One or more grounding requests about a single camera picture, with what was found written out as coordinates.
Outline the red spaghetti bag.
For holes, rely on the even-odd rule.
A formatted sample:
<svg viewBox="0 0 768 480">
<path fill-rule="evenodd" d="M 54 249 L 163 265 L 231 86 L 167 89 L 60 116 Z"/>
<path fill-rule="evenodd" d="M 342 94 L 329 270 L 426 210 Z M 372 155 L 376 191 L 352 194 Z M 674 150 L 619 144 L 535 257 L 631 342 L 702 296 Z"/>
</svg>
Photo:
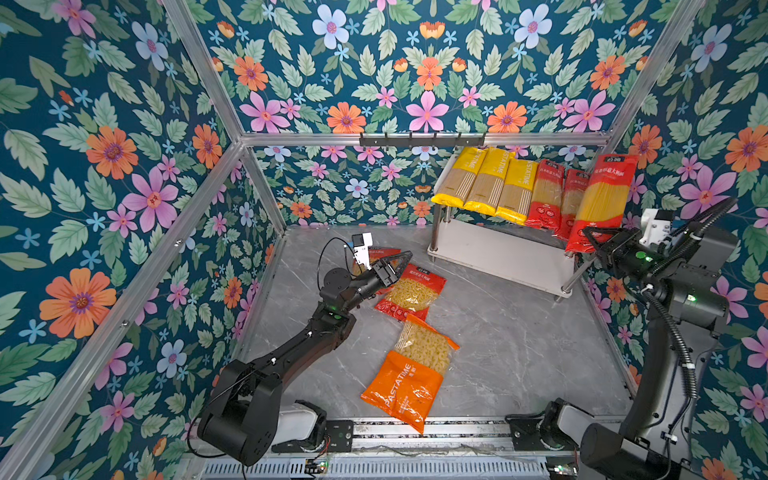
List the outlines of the red spaghetti bag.
<svg viewBox="0 0 768 480">
<path fill-rule="evenodd" d="M 560 222 L 555 230 L 555 236 L 568 240 L 575 223 L 583 196 L 589 184 L 590 176 L 581 170 L 569 169 L 565 177 L 565 185 L 560 209 Z"/>
<path fill-rule="evenodd" d="M 621 225 L 634 180 L 637 155 L 601 155 L 592 171 L 566 244 L 567 252 L 591 253 L 587 227 L 616 228 Z"/>
<path fill-rule="evenodd" d="M 554 231 L 560 224 L 565 168 L 550 160 L 541 160 L 534 181 L 526 225 Z"/>
</svg>

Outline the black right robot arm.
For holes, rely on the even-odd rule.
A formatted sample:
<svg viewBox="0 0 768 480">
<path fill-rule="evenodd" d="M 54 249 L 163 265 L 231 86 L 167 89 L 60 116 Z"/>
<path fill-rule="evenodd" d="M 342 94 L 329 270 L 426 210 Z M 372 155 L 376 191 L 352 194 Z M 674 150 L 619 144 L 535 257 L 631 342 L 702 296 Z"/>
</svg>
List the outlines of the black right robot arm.
<svg viewBox="0 0 768 480">
<path fill-rule="evenodd" d="M 648 351 L 631 409 L 617 429 L 557 399 L 537 425 L 545 446 L 575 448 L 583 465 L 608 479 L 696 478 L 685 434 L 729 312 L 728 299 L 714 286 L 738 243 L 715 224 L 736 204 L 727 197 L 677 229 L 668 211 L 641 229 L 584 228 L 603 266 L 637 287 L 633 296 L 646 307 Z"/>
</svg>

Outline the red spaghetti bag front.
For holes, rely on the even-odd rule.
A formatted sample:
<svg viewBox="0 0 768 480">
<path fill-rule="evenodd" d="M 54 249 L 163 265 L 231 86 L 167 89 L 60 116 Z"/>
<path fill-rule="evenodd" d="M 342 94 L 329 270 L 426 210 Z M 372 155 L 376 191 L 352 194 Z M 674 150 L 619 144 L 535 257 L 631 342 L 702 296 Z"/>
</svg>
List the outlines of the red spaghetti bag front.
<svg viewBox="0 0 768 480">
<path fill-rule="evenodd" d="M 550 160 L 541 160 L 534 181 L 526 225 L 554 231 L 560 224 L 565 168 Z"/>
</svg>

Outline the red fusilli pasta bag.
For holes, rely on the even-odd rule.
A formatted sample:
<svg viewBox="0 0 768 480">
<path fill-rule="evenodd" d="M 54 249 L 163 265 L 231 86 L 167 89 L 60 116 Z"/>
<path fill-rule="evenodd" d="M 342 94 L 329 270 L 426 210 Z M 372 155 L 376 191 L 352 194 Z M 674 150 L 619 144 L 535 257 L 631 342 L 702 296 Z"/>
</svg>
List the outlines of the red fusilli pasta bag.
<svg viewBox="0 0 768 480">
<path fill-rule="evenodd" d="M 371 264 L 374 264 L 376 261 L 382 258 L 400 254 L 401 252 L 402 250 L 398 248 L 383 248 L 383 247 L 373 247 L 368 250 L 369 260 Z"/>
</svg>

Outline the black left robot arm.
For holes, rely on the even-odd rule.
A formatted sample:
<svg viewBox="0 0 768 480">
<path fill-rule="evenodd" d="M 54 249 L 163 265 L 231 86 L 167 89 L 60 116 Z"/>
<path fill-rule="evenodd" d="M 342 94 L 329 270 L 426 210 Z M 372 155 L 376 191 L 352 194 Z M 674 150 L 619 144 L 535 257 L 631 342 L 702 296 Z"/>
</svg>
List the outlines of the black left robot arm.
<svg viewBox="0 0 768 480">
<path fill-rule="evenodd" d="M 328 271 L 303 330 L 262 357 L 234 360 L 223 369 L 195 418 L 198 438 L 245 466 L 257 463 L 274 443 L 286 442 L 280 427 L 286 388 L 349 337 L 356 323 L 353 310 L 395 285 L 411 259 L 412 252 L 405 250 L 376 260 L 356 276 L 341 267 Z"/>
</svg>

